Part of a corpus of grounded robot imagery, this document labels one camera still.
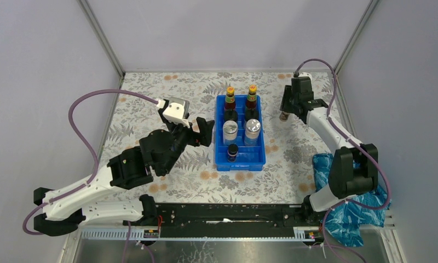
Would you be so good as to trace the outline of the small brown spice bottle front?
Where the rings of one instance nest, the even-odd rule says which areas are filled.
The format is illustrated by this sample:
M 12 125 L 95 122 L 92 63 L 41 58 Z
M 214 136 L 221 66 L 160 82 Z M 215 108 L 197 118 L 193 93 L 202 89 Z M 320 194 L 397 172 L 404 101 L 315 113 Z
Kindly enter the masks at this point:
M 289 115 L 290 115 L 289 113 L 282 111 L 282 112 L 280 113 L 280 115 L 279 115 L 279 119 L 280 119 L 282 122 L 286 122 L 286 121 L 288 120 L 288 118 L 289 118 Z

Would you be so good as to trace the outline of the small brown spice bottle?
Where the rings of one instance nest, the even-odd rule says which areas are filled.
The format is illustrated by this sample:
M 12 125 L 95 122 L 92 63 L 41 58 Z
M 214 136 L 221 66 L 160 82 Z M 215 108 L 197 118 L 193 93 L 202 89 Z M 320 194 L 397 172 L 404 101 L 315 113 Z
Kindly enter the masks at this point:
M 230 144 L 227 148 L 227 160 L 229 162 L 235 162 L 238 156 L 239 148 L 236 144 Z
M 290 115 L 289 113 L 282 111 L 282 112 L 280 113 L 280 115 L 279 115 L 279 119 L 280 119 L 282 122 L 286 122 L 286 121 L 288 120 L 288 118 L 289 118 L 289 115 Z

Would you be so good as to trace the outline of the silver lid jar white beads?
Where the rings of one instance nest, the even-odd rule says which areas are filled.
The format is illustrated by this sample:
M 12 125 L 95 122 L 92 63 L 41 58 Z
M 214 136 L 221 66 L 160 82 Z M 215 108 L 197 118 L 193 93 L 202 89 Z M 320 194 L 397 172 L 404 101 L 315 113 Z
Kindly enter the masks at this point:
M 228 146 L 236 142 L 238 136 L 238 124 L 235 121 L 225 121 L 222 127 L 223 144 Z

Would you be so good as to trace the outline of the clear jar black knob lid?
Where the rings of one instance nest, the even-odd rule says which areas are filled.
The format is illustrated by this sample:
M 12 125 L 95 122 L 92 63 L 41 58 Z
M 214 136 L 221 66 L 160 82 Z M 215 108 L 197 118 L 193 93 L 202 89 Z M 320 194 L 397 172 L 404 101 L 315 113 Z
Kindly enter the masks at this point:
M 238 121 L 238 113 L 236 110 L 225 110 L 223 114 L 223 120 L 226 121 Z

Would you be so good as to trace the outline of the yellow cap sauce bottle front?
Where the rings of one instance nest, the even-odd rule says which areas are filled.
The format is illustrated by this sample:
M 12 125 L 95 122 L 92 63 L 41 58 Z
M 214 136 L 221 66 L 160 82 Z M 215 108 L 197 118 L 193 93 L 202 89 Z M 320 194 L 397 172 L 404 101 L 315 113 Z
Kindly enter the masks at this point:
M 226 96 L 224 99 L 224 109 L 235 110 L 235 108 L 236 108 L 235 89 L 232 86 L 229 86 L 226 90 Z

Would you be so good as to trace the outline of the sauce bottle red label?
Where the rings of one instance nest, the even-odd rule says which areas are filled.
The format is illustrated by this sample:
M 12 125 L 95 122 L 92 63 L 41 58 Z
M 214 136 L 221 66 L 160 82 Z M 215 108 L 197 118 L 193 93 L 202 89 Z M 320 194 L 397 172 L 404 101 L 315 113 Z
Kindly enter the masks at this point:
M 247 109 L 255 109 L 257 105 L 257 86 L 250 85 L 248 89 L 245 106 Z

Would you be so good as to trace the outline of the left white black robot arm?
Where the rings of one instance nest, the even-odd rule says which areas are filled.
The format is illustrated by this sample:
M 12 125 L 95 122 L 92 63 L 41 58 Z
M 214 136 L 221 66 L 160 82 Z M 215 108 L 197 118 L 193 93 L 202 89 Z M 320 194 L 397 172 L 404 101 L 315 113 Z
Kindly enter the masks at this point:
M 154 200 L 103 202 L 102 198 L 153 182 L 170 173 L 187 146 L 210 146 L 215 121 L 196 118 L 190 127 L 166 122 L 140 139 L 139 145 L 111 158 L 95 176 L 58 190 L 39 187 L 34 203 L 41 214 L 33 218 L 40 235 L 62 236 L 88 223 L 135 222 L 150 225 L 157 217 Z

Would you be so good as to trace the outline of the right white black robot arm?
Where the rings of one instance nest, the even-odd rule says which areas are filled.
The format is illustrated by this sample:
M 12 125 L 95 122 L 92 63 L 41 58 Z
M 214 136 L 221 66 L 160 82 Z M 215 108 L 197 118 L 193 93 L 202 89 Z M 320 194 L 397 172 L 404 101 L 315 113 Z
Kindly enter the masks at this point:
M 373 144 L 363 144 L 352 137 L 338 121 L 328 115 L 328 104 L 315 99 L 309 75 L 292 77 L 286 85 L 280 105 L 283 114 L 293 114 L 312 128 L 333 155 L 328 183 L 304 199 L 302 221 L 309 226 L 322 219 L 322 211 L 348 198 L 375 190 L 378 171 L 374 164 L 378 158 Z

